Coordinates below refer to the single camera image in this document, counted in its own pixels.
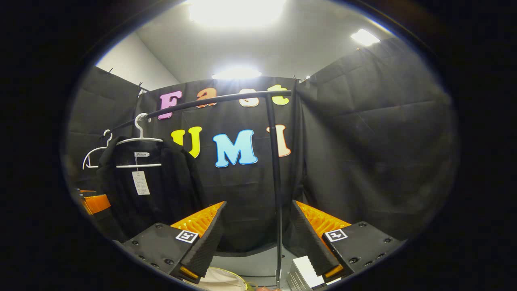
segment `blue letter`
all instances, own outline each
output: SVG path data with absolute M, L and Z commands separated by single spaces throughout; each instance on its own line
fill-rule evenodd
M 253 144 L 251 143 L 251 136 L 253 131 L 245 129 L 237 134 L 235 144 L 233 144 L 226 134 L 219 134 L 214 136 L 213 140 L 217 146 L 217 162 L 216 167 L 223 168 L 228 166 L 228 161 L 224 155 L 228 157 L 232 165 L 237 163 L 237 157 L 240 153 L 239 164 L 248 165 L 255 164 L 259 159 L 253 154 Z

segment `clothing label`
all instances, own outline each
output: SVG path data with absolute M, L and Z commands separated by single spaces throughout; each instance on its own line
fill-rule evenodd
M 149 156 L 149 153 L 135 153 L 134 157 L 142 157 L 142 156 Z
M 143 171 L 131 172 L 133 174 L 134 186 L 138 195 L 150 195 L 145 174 Z

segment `orange gripper pad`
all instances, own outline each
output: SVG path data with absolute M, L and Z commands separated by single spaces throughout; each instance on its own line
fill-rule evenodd
M 191 232 L 197 232 L 200 237 L 203 236 L 205 231 L 210 226 L 210 223 L 212 222 L 212 219 L 214 219 L 214 216 L 217 213 L 217 210 L 221 205 L 222 202 L 219 202 L 217 204 L 214 204 L 210 207 L 207 207 L 201 211 L 198 211 L 194 213 L 193 215 L 190 215 L 174 224 L 171 225 L 171 227 L 181 229 L 181 230 L 187 230 Z
M 296 201 L 296 203 L 305 215 L 305 218 L 307 218 L 307 220 L 311 224 L 312 229 L 314 229 L 314 231 L 318 234 L 318 237 L 322 240 L 325 246 L 327 246 L 327 244 L 322 238 L 324 232 L 351 226 L 350 223 L 342 221 L 339 218 L 336 218 L 307 204 L 303 204 L 302 202 L 298 201 Z
M 88 211 L 88 214 L 95 214 L 111 206 L 106 194 L 84 197 L 83 205 Z

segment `foam letter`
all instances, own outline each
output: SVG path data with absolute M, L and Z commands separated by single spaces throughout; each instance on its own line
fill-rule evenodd
M 183 93 L 181 91 L 176 91 L 176 92 L 161 95 L 160 99 L 162 99 L 162 106 L 160 109 L 175 106 L 178 102 L 177 98 L 181 98 L 182 95 L 183 95 Z M 170 118 L 171 116 L 172 116 L 172 112 L 169 112 L 169 113 L 159 115 L 158 119 L 166 119 L 166 118 Z
M 202 99 L 208 99 L 208 98 L 213 98 L 213 97 L 216 97 L 217 96 L 217 91 L 215 88 L 206 88 L 206 89 L 203 89 L 201 91 L 199 91 L 199 93 L 197 94 L 197 99 L 198 100 L 202 100 Z M 210 104 L 205 104 L 205 105 L 199 105 L 199 106 L 196 106 L 198 108 L 203 108 L 205 106 L 214 106 L 216 103 L 210 103 Z
M 251 129 L 242 130 L 237 134 L 235 144 L 230 141 L 226 134 L 214 136 L 213 140 L 217 146 L 216 167 L 223 168 L 228 166 L 228 161 L 224 158 L 224 155 L 228 157 L 232 165 L 235 165 L 237 163 L 239 153 L 239 164 L 255 164 L 259 159 L 253 154 L 253 144 L 251 143 L 252 135 L 253 131 Z
M 268 91 L 287 91 L 287 88 L 282 88 L 281 85 L 274 85 L 273 87 L 269 87 L 267 89 Z M 284 96 L 273 96 L 272 97 L 273 99 L 273 102 L 277 105 L 286 105 L 287 103 L 289 103 L 289 99 L 288 98 L 284 98 Z
M 240 93 L 251 93 L 251 92 L 256 92 L 256 90 L 255 89 L 242 89 L 239 91 L 239 94 Z M 239 103 L 244 107 L 255 107 L 259 104 L 259 99 L 258 98 L 244 98 L 244 99 L 239 99 Z
M 277 124 L 275 126 L 275 128 L 277 129 L 278 156 L 279 157 L 287 156 L 291 153 L 291 150 L 287 148 L 287 143 L 285 143 L 285 137 L 284 137 L 285 125 Z
M 200 126 L 194 126 L 189 129 L 189 133 L 192 136 L 192 150 L 189 153 L 193 157 L 199 156 L 199 152 L 201 152 L 201 144 L 199 140 L 199 133 L 201 130 Z M 185 135 L 185 131 L 183 129 L 178 129 L 171 133 L 172 140 L 180 146 L 183 146 L 183 135 Z

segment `black jacket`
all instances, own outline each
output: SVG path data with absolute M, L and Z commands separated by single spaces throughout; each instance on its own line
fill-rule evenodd
M 127 138 L 117 137 L 110 142 L 100 158 L 97 177 L 128 238 L 153 223 L 173 224 L 203 208 L 203 188 L 194 158 L 182 146 L 169 140 L 132 141 L 116 146 L 124 139 Z M 138 168 L 145 174 L 150 195 L 138 195 L 132 175 L 136 168 L 116 168 L 135 165 L 134 152 L 150 153 L 149 157 L 139 157 L 138 164 L 162 164 Z

